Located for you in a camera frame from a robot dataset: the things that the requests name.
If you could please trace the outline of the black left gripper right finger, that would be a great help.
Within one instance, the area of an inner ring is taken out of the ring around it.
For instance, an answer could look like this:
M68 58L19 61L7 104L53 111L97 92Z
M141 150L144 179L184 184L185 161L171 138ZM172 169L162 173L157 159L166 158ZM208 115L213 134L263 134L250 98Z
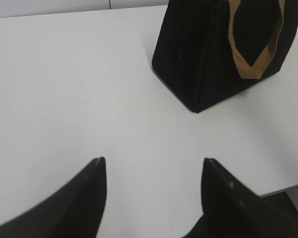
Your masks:
M248 189L216 159L205 158L203 215L188 238L298 238L298 220Z

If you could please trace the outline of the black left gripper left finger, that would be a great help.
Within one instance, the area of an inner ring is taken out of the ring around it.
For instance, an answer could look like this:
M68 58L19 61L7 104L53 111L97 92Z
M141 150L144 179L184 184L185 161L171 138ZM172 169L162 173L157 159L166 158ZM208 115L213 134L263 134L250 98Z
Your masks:
M95 158L50 197L0 225L0 238L94 238L106 197L105 158Z

